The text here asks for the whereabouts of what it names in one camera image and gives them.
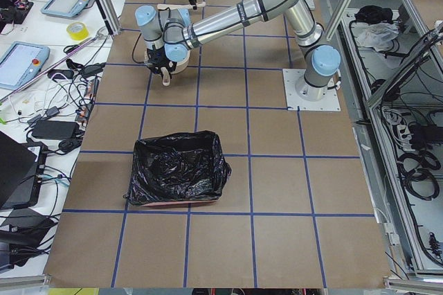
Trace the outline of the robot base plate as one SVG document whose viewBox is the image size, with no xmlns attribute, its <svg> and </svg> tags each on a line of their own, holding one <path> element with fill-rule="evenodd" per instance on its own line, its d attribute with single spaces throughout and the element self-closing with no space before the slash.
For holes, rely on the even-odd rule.
<svg viewBox="0 0 443 295">
<path fill-rule="evenodd" d="M 304 69 L 283 69 L 284 92 L 289 111 L 341 110 L 336 84 L 329 79 L 326 87 L 311 87 L 305 82 Z"/>
</svg>

